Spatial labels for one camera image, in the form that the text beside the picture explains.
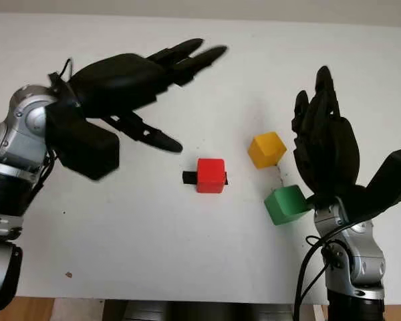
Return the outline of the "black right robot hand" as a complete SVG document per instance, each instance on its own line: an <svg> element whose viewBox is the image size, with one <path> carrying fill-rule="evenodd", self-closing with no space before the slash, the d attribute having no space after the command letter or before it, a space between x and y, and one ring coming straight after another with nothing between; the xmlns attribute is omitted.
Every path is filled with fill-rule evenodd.
<svg viewBox="0 0 401 321"><path fill-rule="evenodd" d="M355 187L360 152L352 125L340 113L327 66L317 71L313 98L304 90L298 93L291 128L297 170L316 197L329 199Z"/></svg>

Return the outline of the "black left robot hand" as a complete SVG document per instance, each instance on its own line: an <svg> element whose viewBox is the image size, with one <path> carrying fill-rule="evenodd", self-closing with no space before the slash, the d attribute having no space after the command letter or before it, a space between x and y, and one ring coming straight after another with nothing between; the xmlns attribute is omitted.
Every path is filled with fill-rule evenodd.
<svg viewBox="0 0 401 321"><path fill-rule="evenodd" d="M181 143L146 124L135 110L154 103L172 85L187 85L227 50L218 45L194 56L202 44L194 38L148 57L123 53L106 58L79 70L69 84L86 118L99 118L135 141L180 153Z"/></svg>

